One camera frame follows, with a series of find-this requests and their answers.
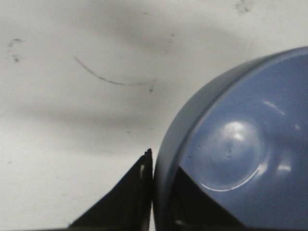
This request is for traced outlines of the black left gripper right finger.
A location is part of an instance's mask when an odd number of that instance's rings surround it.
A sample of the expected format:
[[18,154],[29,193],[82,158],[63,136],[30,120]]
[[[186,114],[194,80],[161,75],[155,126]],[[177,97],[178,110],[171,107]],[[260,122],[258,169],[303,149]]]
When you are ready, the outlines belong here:
[[171,190],[172,229],[241,229],[245,225],[205,194],[179,168]]

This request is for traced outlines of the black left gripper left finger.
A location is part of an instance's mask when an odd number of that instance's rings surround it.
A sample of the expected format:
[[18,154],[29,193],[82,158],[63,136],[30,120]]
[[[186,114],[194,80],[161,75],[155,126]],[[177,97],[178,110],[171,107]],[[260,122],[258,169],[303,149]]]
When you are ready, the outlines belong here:
[[68,227],[148,229],[153,195],[152,150],[145,151],[116,186]]

